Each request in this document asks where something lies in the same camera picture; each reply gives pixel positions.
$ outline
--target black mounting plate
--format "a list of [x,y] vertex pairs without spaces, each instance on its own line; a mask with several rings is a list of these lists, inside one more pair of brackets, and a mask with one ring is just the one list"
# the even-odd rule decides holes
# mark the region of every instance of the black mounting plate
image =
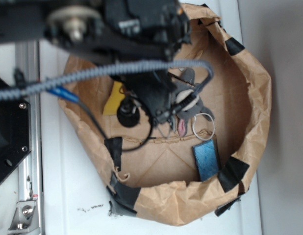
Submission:
[[[0,89],[6,87],[0,79]],[[22,99],[0,102],[0,185],[31,151],[29,110]]]

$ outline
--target metal bracket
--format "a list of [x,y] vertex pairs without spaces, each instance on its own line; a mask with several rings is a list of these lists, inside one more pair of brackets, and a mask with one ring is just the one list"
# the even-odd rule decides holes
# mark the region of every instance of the metal bracket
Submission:
[[8,234],[25,234],[39,229],[36,201],[18,202]]
[[[23,71],[28,82],[39,77],[38,42],[26,42],[15,45],[16,67]],[[44,234],[44,197],[42,187],[41,132],[40,132],[40,96],[31,95],[26,99],[30,103],[30,154],[21,162],[19,172],[19,201],[36,201],[35,216],[38,215],[39,228],[27,235]]]

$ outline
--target blue tag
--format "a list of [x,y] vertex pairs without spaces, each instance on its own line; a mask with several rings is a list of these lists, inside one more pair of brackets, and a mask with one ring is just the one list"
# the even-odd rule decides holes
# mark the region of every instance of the blue tag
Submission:
[[213,140],[193,146],[193,153],[201,181],[206,181],[218,173],[218,160]]

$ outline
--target black cable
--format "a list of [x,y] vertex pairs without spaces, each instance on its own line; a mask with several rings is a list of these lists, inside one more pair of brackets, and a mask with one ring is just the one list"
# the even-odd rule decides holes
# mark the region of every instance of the black cable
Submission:
[[145,111],[145,113],[147,114],[147,116],[150,118],[149,123],[150,123],[150,131],[148,133],[148,136],[143,140],[143,142],[141,142],[141,144],[135,148],[129,148],[129,149],[122,149],[122,152],[131,152],[134,150],[138,150],[141,147],[143,147],[150,139],[152,136],[152,131],[154,128],[154,124],[153,124],[153,120],[151,120],[152,118],[152,114],[150,113],[149,109],[147,108],[147,106],[138,98],[131,96],[132,99],[135,99],[136,101],[138,101],[141,105],[142,105],[142,109]]
[[[104,130],[102,129],[102,127],[100,126],[100,124],[98,123],[98,121],[96,120],[96,118],[94,117],[92,111],[90,111],[90,109],[82,101],[80,101],[80,100],[76,104],[79,105],[83,109],[83,111],[88,115],[88,117],[91,119],[91,121],[96,126],[96,128],[98,129],[98,131],[101,133],[101,135],[103,136],[103,138],[105,140],[108,139],[108,136],[106,135],[106,133],[104,132]],[[146,110],[146,108],[144,109],[144,111],[149,116],[149,118],[151,118],[151,116],[149,115],[150,113],[149,113],[148,110]],[[137,146],[135,148],[122,149],[122,152],[131,152],[131,151],[140,149],[141,147],[143,147],[148,142],[148,140],[150,140],[150,138],[152,136],[152,131],[153,131],[153,124],[152,124],[152,121],[150,121],[149,123],[151,125],[151,128],[150,128],[150,131],[149,131],[148,136],[146,137],[146,139],[144,139],[144,141],[141,142],[139,146]]]
[[94,123],[96,128],[99,130],[99,132],[101,133],[103,138],[105,140],[108,139],[106,133],[103,131],[100,124],[97,122],[96,118],[94,117],[93,113],[90,111],[90,109],[80,100],[76,104],[78,104],[84,110],[84,112],[89,116],[89,118],[92,120],[92,122]]

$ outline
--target gray cable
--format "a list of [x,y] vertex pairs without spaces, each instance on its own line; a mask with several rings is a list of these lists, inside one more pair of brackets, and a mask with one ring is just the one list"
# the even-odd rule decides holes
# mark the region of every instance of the gray cable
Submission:
[[203,60],[175,60],[164,62],[158,60],[141,60],[137,62],[126,62],[119,64],[103,65],[96,68],[81,70],[74,73],[66,74],[48,79],[44,82],[28,84],[25,89],[17,87],[0,89],[0,101],[16,100],[23,96],[37,94],[43,91],[62,86],[67,83],[84,81],[90,78],[104,75],[122,75],[135,74],[157,70],[167,70],[169,68],[186,68],[186,67],[204,67],[208,71],[207,78],[203,81],[203,86],[213,77],[214,72],[212,66]]

